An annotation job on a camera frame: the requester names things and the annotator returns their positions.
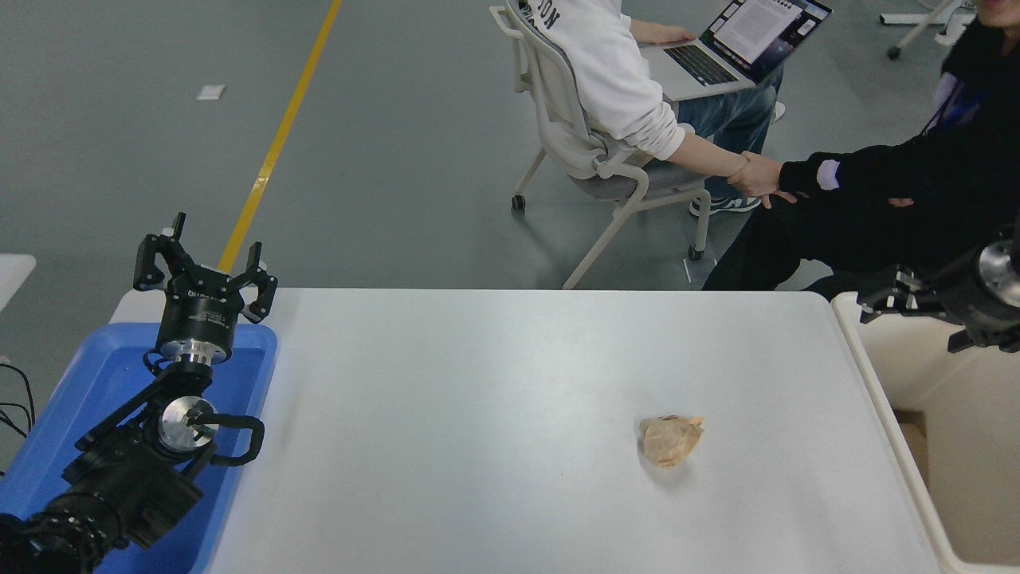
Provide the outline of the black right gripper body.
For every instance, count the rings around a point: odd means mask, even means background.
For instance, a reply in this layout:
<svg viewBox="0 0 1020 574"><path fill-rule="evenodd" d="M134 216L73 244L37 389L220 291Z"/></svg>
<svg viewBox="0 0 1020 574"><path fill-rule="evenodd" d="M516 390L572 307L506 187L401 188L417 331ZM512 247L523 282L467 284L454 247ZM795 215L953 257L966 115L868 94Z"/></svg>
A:
<svg viewBox="0 0 1020 574"><path fill-rule="evenodd" d="M948 315L965 329L1018 327L1018 254L967 251L928 278Z"/></svg>

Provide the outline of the person's right hand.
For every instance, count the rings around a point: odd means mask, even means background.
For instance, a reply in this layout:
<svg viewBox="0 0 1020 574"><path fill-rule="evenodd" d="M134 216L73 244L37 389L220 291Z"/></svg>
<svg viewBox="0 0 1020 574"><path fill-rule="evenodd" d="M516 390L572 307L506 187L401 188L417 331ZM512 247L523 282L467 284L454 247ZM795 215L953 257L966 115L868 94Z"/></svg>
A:
<svg viewBox="0 0 1020 574"><path fill-rule="evenodd" d="M760 200L765 210L771 210L775 206L775 199L781 199L789 204L798 202L794 194L780 188L782 163L750 151L742 152L742 157L746 163L735 174L729 175L726 179L730 186L750 199Z"/></svg>

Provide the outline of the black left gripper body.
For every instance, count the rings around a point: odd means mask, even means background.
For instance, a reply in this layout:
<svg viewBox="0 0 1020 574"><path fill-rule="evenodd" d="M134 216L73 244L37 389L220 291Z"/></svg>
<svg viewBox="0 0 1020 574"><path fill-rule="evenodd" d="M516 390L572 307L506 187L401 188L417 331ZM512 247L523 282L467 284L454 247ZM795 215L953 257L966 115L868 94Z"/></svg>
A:
<svg viewBox="0 0 1020 574"><path fill-rule="evenodd" d="M223 290L230 276L214 269L178 273L165 286L165 308L156 347L197 340L232 349L243 299L236 289Z"/></svg>

